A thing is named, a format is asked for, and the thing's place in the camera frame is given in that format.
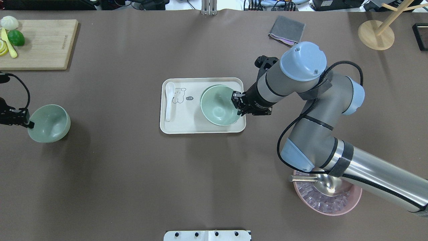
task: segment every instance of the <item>gray cloth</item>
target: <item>gray cloth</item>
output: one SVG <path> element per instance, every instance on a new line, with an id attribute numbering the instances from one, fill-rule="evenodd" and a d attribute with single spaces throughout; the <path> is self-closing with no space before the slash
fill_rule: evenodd
<path id="1" fill-rule="evenodd" d="M 287 45 L 294 46 L 302 39 L 305 26 L 306 24 L 296 20 L 278 16 L 268 35 Z"/>

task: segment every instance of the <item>white spoon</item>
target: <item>white spoon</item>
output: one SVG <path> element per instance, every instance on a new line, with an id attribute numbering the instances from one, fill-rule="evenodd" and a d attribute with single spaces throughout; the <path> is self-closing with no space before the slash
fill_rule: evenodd
<path id="1" fill-rule="evenodd" d="M 171 120 L 171 102 L 174 97 L 175 85 L 172 82 L 168 82 L 165 86 L 165 94 L 166 94 L 166 113 L 165 120 Z"/>

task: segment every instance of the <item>wooden cutting board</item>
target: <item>wooden cutting board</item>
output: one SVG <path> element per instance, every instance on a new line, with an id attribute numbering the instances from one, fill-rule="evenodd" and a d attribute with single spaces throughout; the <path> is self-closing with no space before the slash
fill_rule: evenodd
<path id="1" fill-rule="evenodd" d="M 14 46 L 18 57 L 0 56 L 0 70 L 67 69 L 78 21 L 19 20 L 24 46 Z"/>

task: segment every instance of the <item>green bowl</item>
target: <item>green bowl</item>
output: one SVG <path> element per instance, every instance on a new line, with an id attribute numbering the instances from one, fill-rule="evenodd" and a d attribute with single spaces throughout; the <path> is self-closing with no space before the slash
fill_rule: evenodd
<path id="1" fill-rule="evenodd" d="M 201 109 L 212 124 L 228 126 L 239 119 L 238 110 L 232 103 L 233 89 L 225 85 L 208 87 L 201 96 Z"/>
<path id="2" fill-rule="evenodd" d="M 70 116 L 59 105 L 45 105 L 30 117 L 34 128 L 28 134 L 36 142 L 56 142 L 64 137 L 70 129 Z"/>

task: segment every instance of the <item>tabletop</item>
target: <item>tabletop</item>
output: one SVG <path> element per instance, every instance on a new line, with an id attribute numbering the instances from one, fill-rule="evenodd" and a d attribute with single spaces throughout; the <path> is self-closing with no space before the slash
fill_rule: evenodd
<path id="1" fill-rule="evenodd" d="M 62 140 L 34 142 L 1 126 L 0 240 L 162 240 L 167 230 L 246 229 L 253 240 L 424 240 L 427 220 L 363 191 L 349 213 L 308 208 L 276 156 L 282 130 L 304 102 L 296 95 L 271 116 L 247 116 L 240 133 L 167 135 L 159 128 L 169 78 L 236 77 L 247 89 L 254 60 L 289 49 L 270 39 L 278 15 L 306 24 L 302 41 L 328 64 L 350 60 L 364 72 L 366 99 L 342 117 L 334 136 L 428 177 L 427 52 L 412 32 L 424 13 L 392 24 L 394 45 L 367 48 L 366 20 L 389 13 L 200 11 L 4 12 L 18 19 L 77 19 L 64 71 L 9 71 L 31 92 L 30 112 L 58 104 L 71 117 Z M 338 72 L 358 79 L 351 67 Z M 17 81 L 1 96 L 24 106 Z"/>

